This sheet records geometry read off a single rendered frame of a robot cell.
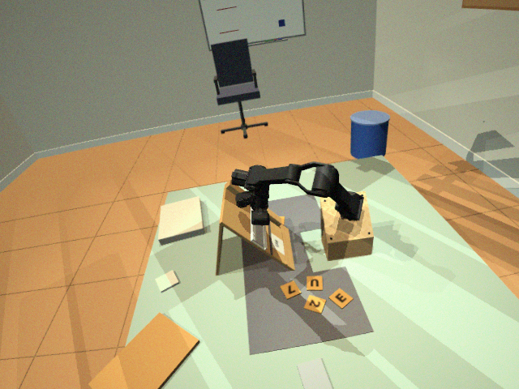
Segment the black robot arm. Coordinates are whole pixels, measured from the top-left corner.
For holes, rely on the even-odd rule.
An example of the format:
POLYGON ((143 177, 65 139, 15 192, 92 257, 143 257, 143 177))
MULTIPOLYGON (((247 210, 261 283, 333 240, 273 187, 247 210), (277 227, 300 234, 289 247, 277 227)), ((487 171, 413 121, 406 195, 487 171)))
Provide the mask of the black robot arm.
POLYGON ((248 191, 235 195, 236 205, 240 208, 254 207, 252 191, 257 194, 269 192, 272 184, 290 184, 300 187, 306 194, 321 198, 329 197, 335 202, 334 209, 339 212, 342 220, 359 221, 364 197, 353 191, 347 191, 339 182, 339 173, 333 165, 312 161, 304 165, 289 164, 289 166, 266 169, 262 165, 253 165, 248 171, 235 169, 232 172, 231 184, 242 186, 248 191), (299 183, 301 172, 316 167, 315 178, 311 190, 299 183))

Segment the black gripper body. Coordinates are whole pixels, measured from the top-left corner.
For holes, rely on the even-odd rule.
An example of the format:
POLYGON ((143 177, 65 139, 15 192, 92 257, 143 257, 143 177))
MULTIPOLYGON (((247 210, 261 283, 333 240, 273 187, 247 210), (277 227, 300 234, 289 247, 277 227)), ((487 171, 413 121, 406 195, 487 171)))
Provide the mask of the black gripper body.
POLYGON ((251 213, 251 224, 253 225, 269 225, 270 218, 267 213, 269 192, 266 194, 257 194, 252 191, 254 199, 255 212, 251 213))

